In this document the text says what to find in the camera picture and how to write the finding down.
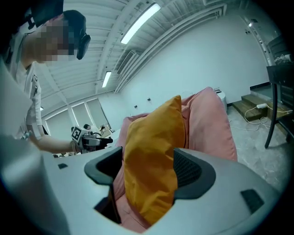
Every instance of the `orange cushion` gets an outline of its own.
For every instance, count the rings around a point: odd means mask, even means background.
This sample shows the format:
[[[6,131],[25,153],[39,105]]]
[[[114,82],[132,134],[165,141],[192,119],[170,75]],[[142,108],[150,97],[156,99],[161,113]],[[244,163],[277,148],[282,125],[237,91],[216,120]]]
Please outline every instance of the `orange cushion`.
[[[129,126],[124,152],[125,192],[130,204],[151,225],[172,206],[177,189],[174,148],[185,146],[185,136],[179,95]]]

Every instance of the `neck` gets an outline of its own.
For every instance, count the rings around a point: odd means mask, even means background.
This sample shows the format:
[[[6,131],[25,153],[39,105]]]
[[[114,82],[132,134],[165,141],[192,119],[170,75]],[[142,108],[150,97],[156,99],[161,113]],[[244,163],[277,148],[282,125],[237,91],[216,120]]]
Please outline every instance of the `neck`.
[[[27,69],[35,60],[34,37],[33,34],[29,34],[24,38],[21,62]]]

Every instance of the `chair leg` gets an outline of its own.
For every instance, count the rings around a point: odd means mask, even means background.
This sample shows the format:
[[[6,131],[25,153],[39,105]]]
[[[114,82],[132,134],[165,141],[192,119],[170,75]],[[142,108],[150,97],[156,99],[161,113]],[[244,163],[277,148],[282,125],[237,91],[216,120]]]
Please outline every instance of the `chair leg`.
[[[276,125],[276,118],[277,118],[277,85],[272,84],[271,87],[272,87],[272,95],[273,95],[273,101],[272,101],[273,110],[272,110],[272,117],[271,117],[271,127],[270,127],[270,131],[268,133],[266,144],[265,144],[266,149],[268,148],[268,146],[270,144],[271,137],[274,132],[275,125]]]
[[[290,143],[291,141],[291,135],[289,133],[287,134],[286,141],[287,143]]]

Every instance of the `black chair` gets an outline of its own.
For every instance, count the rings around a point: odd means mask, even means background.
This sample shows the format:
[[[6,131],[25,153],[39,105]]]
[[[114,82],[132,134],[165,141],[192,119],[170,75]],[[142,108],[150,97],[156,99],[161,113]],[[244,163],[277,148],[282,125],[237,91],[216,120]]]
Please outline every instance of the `black chair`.
[[[266,140],[265,148],[268,148],[272,134],[274,132],[275,125],[277,123],[287,131],[287,142],[290,142],[291,138],[294,139],[294,115],[293,112],[289,115],[277,118],[277,84],[281,87],[281,101],[282,103],[293,110],[294,107],[294,65],[277,65],[268,66],[267,72],[269,80],[272,86],[273,94],[273,110],[271,118],[271,127]]]

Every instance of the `pink fabric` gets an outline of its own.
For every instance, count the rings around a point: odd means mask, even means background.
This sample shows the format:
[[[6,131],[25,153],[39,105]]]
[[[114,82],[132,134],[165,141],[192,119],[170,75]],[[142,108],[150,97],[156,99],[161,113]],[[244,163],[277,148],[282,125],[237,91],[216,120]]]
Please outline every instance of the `pink fabric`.
[[[126,117],[115,146],[122,146],[123,153],[129,125],[148,113]],[[221,99],[211,87],[182,100],[182,115],[186,129],[185,148],[236,161],[237,150],[228,117]],[[113,189],[122,226],[144,232],[150,227],[145,219],[127,202],[124,188],[124,168],[113,182]]]

